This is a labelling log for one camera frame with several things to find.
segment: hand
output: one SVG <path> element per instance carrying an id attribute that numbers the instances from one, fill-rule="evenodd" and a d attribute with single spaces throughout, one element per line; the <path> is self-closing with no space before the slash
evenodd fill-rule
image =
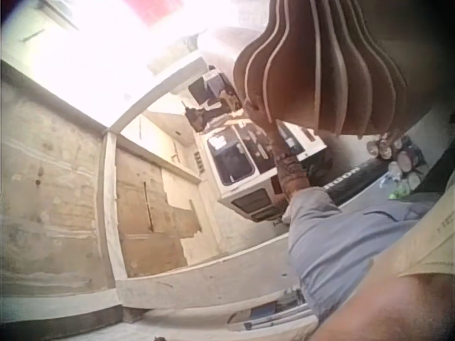
<path id="1" fill-rule="evenodd" d="M 259 95 L 254 96 L 251 101 L 246 99 L 243 102 L 243 109 L 252 122 L 264 130 L 266 134 L 277 130 L 277 122 L 275 120 L 269 121 L 264 102 Z"/>

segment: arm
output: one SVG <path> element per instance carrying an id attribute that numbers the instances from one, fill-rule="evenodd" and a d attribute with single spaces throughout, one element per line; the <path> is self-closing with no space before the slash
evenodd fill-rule
<path id="1" fill-rule="evenodd" d="M 255 103 L 257 104 L 252 104 L 247 100 L 243 107 L 250 119 L 264 130 L 269 138 L 277 166 L 279 184 L 289 201 L 294 193 L 310 187 L 307 173 L 297 157 L 291 154 L 286 141 L 279 134 L 277 123 L 268 121 L 262 100 L 256 98 Z"/>

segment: ceiling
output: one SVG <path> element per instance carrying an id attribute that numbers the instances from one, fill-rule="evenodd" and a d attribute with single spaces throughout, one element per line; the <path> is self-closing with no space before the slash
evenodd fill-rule
<path id="1" fill-rule="evenodd" d="M 193 128 L 185 115 L 150 112 L 149 110 L 142 114 L 183 146 L 188 147 L 195 143 Z"/>

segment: gray shirt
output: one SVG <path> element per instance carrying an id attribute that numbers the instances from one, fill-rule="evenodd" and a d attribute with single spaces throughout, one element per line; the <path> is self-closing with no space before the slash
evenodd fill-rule
<path id="1" fill-rule="evenodd" d="M 319 321 L 350 296 L 372 258 L 411 229 L 435 202 L 387 201 L 344 213 L 322 188 L 293 196 L 284 217 L 291 220 L 289 258 Z"/>

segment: forearm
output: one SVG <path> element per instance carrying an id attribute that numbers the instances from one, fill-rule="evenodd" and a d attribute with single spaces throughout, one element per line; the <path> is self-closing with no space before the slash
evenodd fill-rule
<path id="1" fill-rule="evenodd" d="M 287 200 L 291 200 L 295 192 L 310 186 L 307 173 L 297 157 L 291 154 L 286 141 L 279 135 L 278 128 L 268 131 L 267 137 L 274 154 L 279 184 Z"/>

